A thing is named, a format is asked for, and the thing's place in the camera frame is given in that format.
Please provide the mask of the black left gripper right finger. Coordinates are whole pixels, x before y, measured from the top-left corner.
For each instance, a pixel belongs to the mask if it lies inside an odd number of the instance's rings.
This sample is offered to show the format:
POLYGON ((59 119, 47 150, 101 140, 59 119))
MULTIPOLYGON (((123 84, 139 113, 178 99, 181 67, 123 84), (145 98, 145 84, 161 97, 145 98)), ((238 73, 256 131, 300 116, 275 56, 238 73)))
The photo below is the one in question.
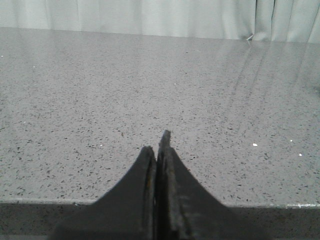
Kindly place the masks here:
POLYGON ((155 185, 159 240, 268 240, 270 235, 213 197, 189 172, 165 130, 155 185))

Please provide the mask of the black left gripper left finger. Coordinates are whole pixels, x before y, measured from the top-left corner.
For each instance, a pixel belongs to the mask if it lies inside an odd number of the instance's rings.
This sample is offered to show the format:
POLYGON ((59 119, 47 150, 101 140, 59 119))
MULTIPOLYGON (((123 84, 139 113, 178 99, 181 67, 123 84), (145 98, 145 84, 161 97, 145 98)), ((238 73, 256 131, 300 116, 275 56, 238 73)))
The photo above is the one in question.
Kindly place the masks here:
POLYGON ((155 154, 145 146, 110 191, 60 223, 51 239, 152 240, 155 178, 155 154))

